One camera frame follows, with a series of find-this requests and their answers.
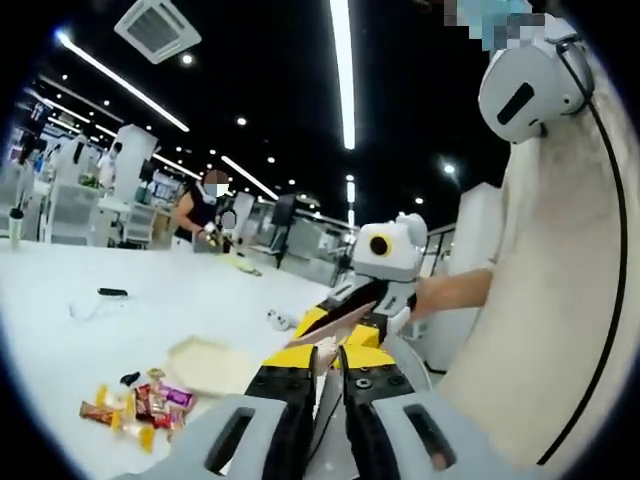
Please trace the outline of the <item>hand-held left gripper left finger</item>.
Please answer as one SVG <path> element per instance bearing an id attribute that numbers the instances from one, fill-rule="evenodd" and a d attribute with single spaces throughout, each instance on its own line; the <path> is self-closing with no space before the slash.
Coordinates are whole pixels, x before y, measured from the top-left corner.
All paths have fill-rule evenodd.
<path id="1" fill-rule="evenodd" d="M 176 434 L 171 479 L 301 479 L 312 438 L 317 348 L 263 362 L 243 395 L 225 398 Z"/>

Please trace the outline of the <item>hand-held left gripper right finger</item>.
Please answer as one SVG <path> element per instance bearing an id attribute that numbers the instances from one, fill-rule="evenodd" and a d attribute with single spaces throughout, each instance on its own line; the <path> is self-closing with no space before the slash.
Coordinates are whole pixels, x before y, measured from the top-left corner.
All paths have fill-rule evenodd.
<path id="1" fill-rule="evenodd" d="M 498 479 L 500 460 L 473 425 L 432 391 L 417 391 L 394 358 L 339 347 L 346 433 L 363 479 Z"/>

